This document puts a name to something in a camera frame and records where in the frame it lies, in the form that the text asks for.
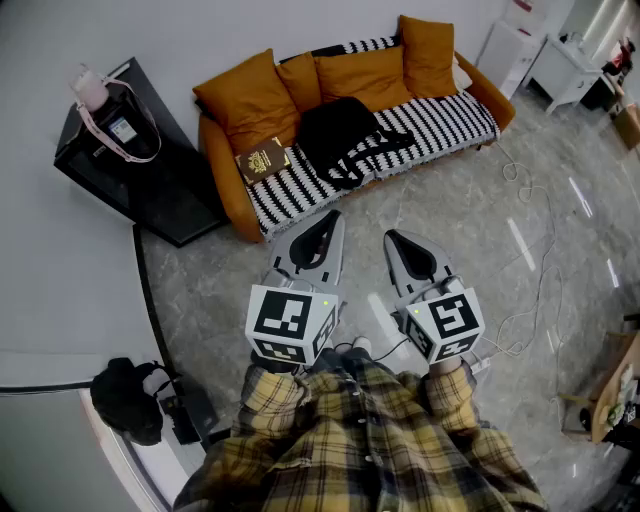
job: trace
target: gray tile floor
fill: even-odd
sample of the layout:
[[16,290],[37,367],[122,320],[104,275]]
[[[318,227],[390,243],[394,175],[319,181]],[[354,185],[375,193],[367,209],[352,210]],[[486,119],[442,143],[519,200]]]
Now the gray tile floor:
[[[585,510],[606,492],[627,452],[574,442],[560,433],[558,414],[575,423],[577,411],[550,399],[556,385],[580,393],[604,365],[607,330],[623,328],[622,315],[640,303],[640,160],[628,152],[603,111],[559,107],[546,117],[547,101],[519,91],[517,115],[500,142],[527,165],[533,183],[546,189],[555,221],[555,244],[544,262],[537,329],[534,315],[503,330],[501,344],[527,349],[514,358],[481,341],[477,353],[493,355],[478,374],[481,414],[512,437],[516,452],[540,485],[552,510]],[[334,343],[363,334],[375,355],[390,348],[368,303],[377,293],[391,310],[394,291],[386,272],[382,237],[390,228],[420,233],[448,251],[455,271],[474,286],[495,340],[500,323],[535,304],[542,257],[553,243],[547,199],[535,189],[518,198],[525,171],[503,178],[509,160],[494,145],[443,158],[377,187],[353,194],[335,207],[347,222],[342,283],[349,302]],[[589,217],[569,181],[588,202]],[[519,229],[526,247],[516,243]],[[251,284],[265,270],[269,247],[240,241],[230,227],[183,249],[144,235],[153,296],[177,366],[204,385],[230,423],[240,399],[250,348],[243,337]],[[607,260],[619,280],[614,288]],[[562,275],[562,309],[558,317]],[[556,372],[559,339],[564,344]],[[396,371],[426,371],[405,344],[385,360]]]

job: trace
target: pink strap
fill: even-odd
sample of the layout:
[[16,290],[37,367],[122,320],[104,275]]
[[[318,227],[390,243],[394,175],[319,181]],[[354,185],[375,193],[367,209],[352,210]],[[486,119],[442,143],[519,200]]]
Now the pink strap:
[[84,103],[82,103],[78,98],[76,98],[76,108],[78,109],[78,113],[80,114],[80,117],[84,121],[85,126],[87,127],[87,129],[93,135],[95,135],[95,137],[100,142],[102,142],[111,151],[113,151],[114,153],[117,153],[122,158],[124,158],[125,161],[133,162],[133,163],[136,163],[136,164],[146,164],[147,162],[151,162],[151,160],[153,160],[156,156],[158,156],[158,153],[160,153],[160,148],[162,147],[162,139],[160,138],[160,131],[158,130],[158,127],[156,126],[156,122],[153,119],[153,116],[151,115],[151,112],[149,112],[149,109],[146,107],[146,105],[144,103],[142,103],[140,98],[138,98],[138,95],[134,92],[134,90],[129,86],[128,83],[121,82],[120,80],[116,80],[115,78],[109,78],[109,77],[101,77],[101,78],[102,78],[102,82],[105,85],[108,84],[108,83],[124,85],[137,98],[139,104],[142,106],[143,112],[145,113],[147,119],[149,120],[149,122],[153,126],[153,129],[156,132],[156,135],[158,136],[158,150],[149,158],[138,158],[138,157],[135,157],[133,155],[130,155],[124,149],[122,149],[120,146],[118,146],[118,144],[116,144],[116,142],[111,137],[109,137],[100,128],[98,128],[98,125],[94,122],[93,117],[91,117],[91,114],[87,110],[87,107],[85,107]]

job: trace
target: brown passport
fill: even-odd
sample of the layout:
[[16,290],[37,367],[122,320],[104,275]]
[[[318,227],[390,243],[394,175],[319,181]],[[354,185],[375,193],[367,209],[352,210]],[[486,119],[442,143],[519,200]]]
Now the brown passport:
[[291,167],[278,137],[256,144],[236,156],[236,164],[247,185],[253,185],[282,169]]

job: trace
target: orange cushion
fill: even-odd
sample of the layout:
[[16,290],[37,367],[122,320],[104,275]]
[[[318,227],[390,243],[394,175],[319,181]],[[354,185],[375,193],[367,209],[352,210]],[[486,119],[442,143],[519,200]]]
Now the orange cushion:
[[269,49],[193,88],[222,126],[235,155],[271,137],[293,144],[300,114]]
[[289,91],[298,112],[305,112],[322,103],[316,63],[311,52],[298,55],[276,67],[278,76]]
[[451,70],[453,25],[400,16],[404,52],[404,83],[418,98],[457,93]]
[[411,101],[402,81],[402,47],[316,57],[322,101],[354,96],[371,112]]

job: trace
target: black backpack on floor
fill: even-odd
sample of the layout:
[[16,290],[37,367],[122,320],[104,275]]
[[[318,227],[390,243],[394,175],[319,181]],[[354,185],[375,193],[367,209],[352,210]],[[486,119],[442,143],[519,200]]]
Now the black backpack on floor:
[[[361,151],[354,158],[349,157],[349,151],[369,136],[375,138],[377,146]],[[353,189],[364,179],[356,162],[364,160],[371,166],[368,157],[408,148],[416,141],[411,131],[385,130],[360,100],[347,97],[304,112],[296,142],[320,179],[337,189]],[[371,161],[379,171],[376,159]],[[332,176],[329,169],[335,169],[340,177]]]
[[[155,370],[164,370],[169,380],[153,394],[147,394],[144,379]],[[156,396],[177,373],[169,373],[156,361],[133,366],[127,357],[109,361],[107,369],[91,382],[91,401],[102,421],[125,439],[151,446],[161,441],[162,413]]]

